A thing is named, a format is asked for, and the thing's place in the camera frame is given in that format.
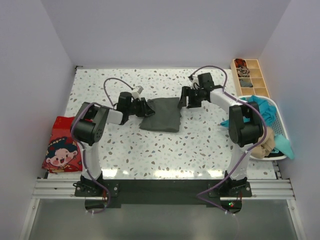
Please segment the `dark grey t shirt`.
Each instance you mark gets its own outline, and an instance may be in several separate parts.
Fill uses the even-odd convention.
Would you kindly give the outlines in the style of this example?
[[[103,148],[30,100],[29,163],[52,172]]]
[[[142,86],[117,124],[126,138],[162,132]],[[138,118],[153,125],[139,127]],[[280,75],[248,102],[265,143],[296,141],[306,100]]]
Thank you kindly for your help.
[[[139,125],[141,130],[151,132],[178,133],[181,124],[181,109],[178,108],[178,97],[161,97],[147,101],[155,112],[145,117]]]

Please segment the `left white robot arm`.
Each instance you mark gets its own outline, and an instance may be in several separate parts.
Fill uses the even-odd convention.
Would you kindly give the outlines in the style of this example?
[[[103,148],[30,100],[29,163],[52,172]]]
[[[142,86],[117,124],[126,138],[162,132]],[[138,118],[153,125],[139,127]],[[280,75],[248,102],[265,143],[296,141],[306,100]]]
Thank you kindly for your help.
[[[99,160],[99,141],[107,124],[124,125],[129,116],[150,117],[155,111],[145,98],[134,97],[130,92],[121,92],[115,108],[96,102],[84,102],[70,127],[72,138],[81,146],[83,170],[80,182],[86,184],[86,191],[99,196],[104,190],[103,171]]]

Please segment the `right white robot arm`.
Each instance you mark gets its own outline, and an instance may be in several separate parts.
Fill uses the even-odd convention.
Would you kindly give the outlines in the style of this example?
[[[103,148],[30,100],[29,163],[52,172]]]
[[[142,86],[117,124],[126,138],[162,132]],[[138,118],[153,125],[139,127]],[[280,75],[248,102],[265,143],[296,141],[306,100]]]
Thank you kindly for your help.
[[[200,108],[203,101],[220,107],[228,114],[228,135],[233,142],[231,161],[225,171],[223,192],[235,196],[241,186],[238,181],[247,177],[247,167],[253,148],[265,133],[266,123],[256,102],[247,102],[229,94],[222,85],[213,82],[210,73],[190,75],[190,86],[181,90],[177,107]]]

